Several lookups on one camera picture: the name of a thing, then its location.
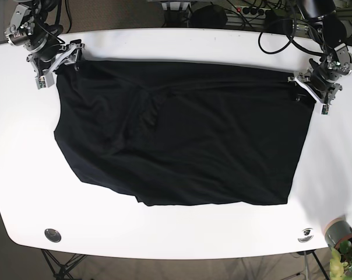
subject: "white table surface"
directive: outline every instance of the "white table surface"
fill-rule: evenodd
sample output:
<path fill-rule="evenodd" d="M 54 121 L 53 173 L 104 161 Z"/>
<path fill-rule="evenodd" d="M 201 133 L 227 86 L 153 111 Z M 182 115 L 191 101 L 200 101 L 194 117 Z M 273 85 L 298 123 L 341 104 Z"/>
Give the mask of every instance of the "white table surface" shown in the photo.
<path fill-rule="evenodd" d="M 277 55 L 258 33 L 140 29 L 76 33 L 86 57 L 252 65 L 295 71 L 309 56 L 290 46 Z M 297 39 L 318 51 L 311 40 Z M 284 36 L 264 35 L 276 50 Z M 98 256 L 201 259 L 280 254 L 326 247 L 321 228 L 346 215 L 352 225 L 352 75 L 340 80 L 328 116 L 314 113 L 287 205 L 246 203 L 153 206 L 81 183 L 53 131 L 60 113 L 55 86 L 37 90 L 22 47 L 0 45 L 0 212 L 17 244 Z M 45 229 L 62 240 L 52 243 Z M 307 243 L 297 239 L 314 228 Z"/>

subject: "black t-shirt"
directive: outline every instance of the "black t-shirt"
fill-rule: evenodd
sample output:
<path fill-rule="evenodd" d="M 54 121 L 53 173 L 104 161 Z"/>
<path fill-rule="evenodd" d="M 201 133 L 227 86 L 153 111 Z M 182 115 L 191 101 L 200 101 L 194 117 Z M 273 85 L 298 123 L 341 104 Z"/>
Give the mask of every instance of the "black t-shirt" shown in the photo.
<path fill-rule="evenodd" d="M 146 205 L 287 203 L 314 104 L 289 73 L 181 62 L 58 70 L 55 139 L 85 183 Z"/>

